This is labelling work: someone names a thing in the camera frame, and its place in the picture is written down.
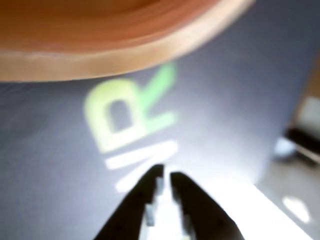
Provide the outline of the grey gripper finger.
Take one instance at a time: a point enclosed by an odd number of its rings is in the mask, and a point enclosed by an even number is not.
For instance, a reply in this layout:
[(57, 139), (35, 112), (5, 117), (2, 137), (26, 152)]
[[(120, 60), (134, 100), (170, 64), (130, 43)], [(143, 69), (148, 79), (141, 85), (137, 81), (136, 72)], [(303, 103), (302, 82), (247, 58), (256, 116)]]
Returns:
[(125, 196), (95, 239), (138, 240), (146, 204), (150, 204), (153, 200), (157, 177), (163, 176), (162, 164), (152, 166)]
[(183, 224), (193, 240), (243, 240), (236, 223), (191, 178), (170, 174), (173, 196), (182, 207)]

